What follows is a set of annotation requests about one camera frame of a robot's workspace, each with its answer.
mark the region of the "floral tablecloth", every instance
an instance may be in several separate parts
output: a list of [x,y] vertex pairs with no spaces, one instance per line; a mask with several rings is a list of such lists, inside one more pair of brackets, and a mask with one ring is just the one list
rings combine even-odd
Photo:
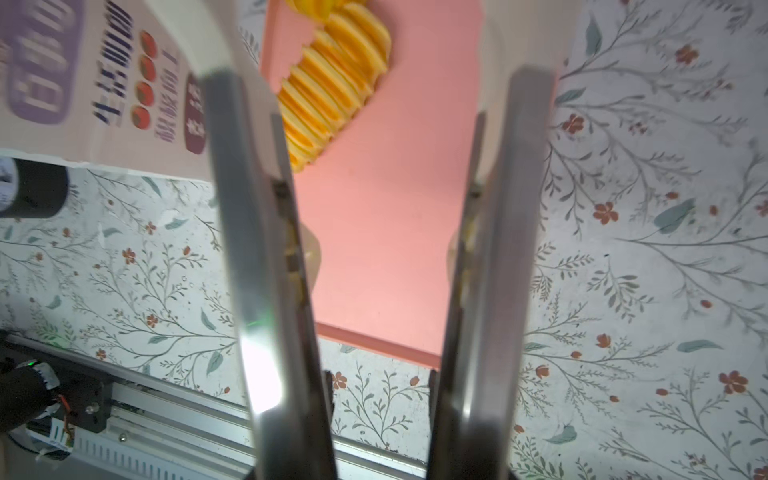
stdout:
[[[585,2],[545,152],[522,478],[768,479],[767,51],[766,2]],[[211,186],[71,179],[57,217],[0,222],[4,326],[242,402]],[[334,432],[425,460],[428,373],[320,348]]]

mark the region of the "orange flower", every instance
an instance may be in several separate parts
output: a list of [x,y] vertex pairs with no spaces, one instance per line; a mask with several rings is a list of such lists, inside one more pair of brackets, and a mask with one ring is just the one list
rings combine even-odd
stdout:
[[601,333],[598,335],[598,346],[602,349],[606,349],[611,346],[611,336]]
[[764,465],[762,468],[755,468],[755,475],[752,480],[768,480],[768,465]]
[[674,52],[677,58],[677,63],[684,63],[690,65],[697,58],[699,58],[699,51],[690,46],[690,44],[684,45],[680,50]]
[[755,207],[755,210],[757,210],[761,217],[768,217],[768,200],[764,201],[762,205]]
[[720,377],[718,378],[720,379],[720,383],[725,383],[725,388],[723,390],[728,395],[733,392],[744,393],[746,391],[745,385],[750,382],[749,380],[739,375],[738,370],[734,370],[728,375],[721,373]]
[[584,130],[584,119],[576,114],[571,114],[569,119],[560,124],[560,128],[573,135],[576,132]]
[[345,389],[346,388],[346,377],[341,374],[341,372],[336,372],[336,374],[333,376],[333,389]]
[[129,263],[136,263],[136,252],[132,251],[130,248],[123,250],[123,258],[125,258],[126,265]]
[[619,214],[618,212],[614,212],[613,202],[605,202],[605,204],[595,205],[592,217],[597,218],[603,225],[607,224],[611,220],[614,222],[619,221]]
[[537,366],[536,376],[540,379],[543,379],[544,377],[549,376],[549,367],[546,365]]

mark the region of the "teal leaf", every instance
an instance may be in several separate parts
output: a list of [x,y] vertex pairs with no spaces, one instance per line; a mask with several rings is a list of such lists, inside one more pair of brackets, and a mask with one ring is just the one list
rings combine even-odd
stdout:
[[221,353],[214,352],[214,354],[210,356],[210,360],[208,360],[208,369],[206,370],[205,374],[210,375],[211,372],[218,370],[223,361],[224,357],[221,355]]
[[722,350],[723,347],[709,340],[693,340],[691,342],[683,342],[677,346],[677,351],[682,353],[691,353],[700,349],[721,349]]
[[200,309],[200,321],[203,322],[203,325],[205,325],[207,329],[216,331],[216,327],[210,322],[208,315],[206,315],[202,309]]
[[531,352],[533,350],[541,350],[547,348],[547,345],[542,345],[540,343],[536,342],[528,342],[523,346],[523,350],[526,352]]
[[168,230],[174,230],[174,229],[177,229],[178,227],[181,227],[186,222],[187,222],[187,219],[174,218],[174,221],[165,224],[165,228],[167,228]]
[[45,308],[49,308],[53,310],[54,308],[58,308],[61,306],[61,297],[59,295],[53,297],[53,301],[50,302]]
[[160,193],[160,188],[157,187],[157,184],[149,177],[142,177],[145,182],[149,184],[150,187],[152,187],[152,190],[157,194],[158,197],[162,198],[163,196]]
[[116,233],[123,233],[123,232],[121,232],[115,227],[110,227],[102,230],[101,233],[104,234],[104,238],[106,238],[106,237],[109,237],[110,235],[115,235]]
[[654,218],[654,225],[661,233],[672,233],[683,223],[685,217],[694,209],[694,199],[689,198],[682,204],[667,208]]
[[563,427],[563,432],[555,435],[551,439],[545,439],[547,442],[554,443],[555,445],[562,445],[564,443],[573,442],[576,439],[576,429],[573,425],[566,425]]
[[594,16],[589,15],[589,26],[587,27],[587,56],[593,56],[600,53],[603,47],[603,34],[600,33],[600,27],[594,20]]
[[564,104],[567,101],[576,100],[584,94],[584,90],[586,90],[586,88],[576,88],[574,90],[566,91],[565,93],[560,94],[557,98],[555,98],[554,105],[558,106],[560,104]]

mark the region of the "yellow food item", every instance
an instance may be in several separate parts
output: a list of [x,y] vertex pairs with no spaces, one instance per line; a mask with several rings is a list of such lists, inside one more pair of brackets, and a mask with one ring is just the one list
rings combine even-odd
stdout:
[[[313,14],[326,4],[286,1]],[[325,26],[315,32],[309,47],[302,48],[301,60],[291,67],[277,94],[294,171],[315,161],[389,70],[392,39],[384,24],[360,3],[338,4],[329,8]]]
[[310,17],[315,22],[324,23],[331,9],[350,2],[365,4],[366,0],[286,0],[293,10]]

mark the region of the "pink tray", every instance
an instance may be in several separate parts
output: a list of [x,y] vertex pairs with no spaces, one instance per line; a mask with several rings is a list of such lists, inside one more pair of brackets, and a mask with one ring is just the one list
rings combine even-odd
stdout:
[[[478,95],[479,1],[369,0],[392,33],[391,71],[317,163],[296,175],[323,255],[318,334],[439,367]],[[273,90],[313,23],[270,0],[261,71]]]

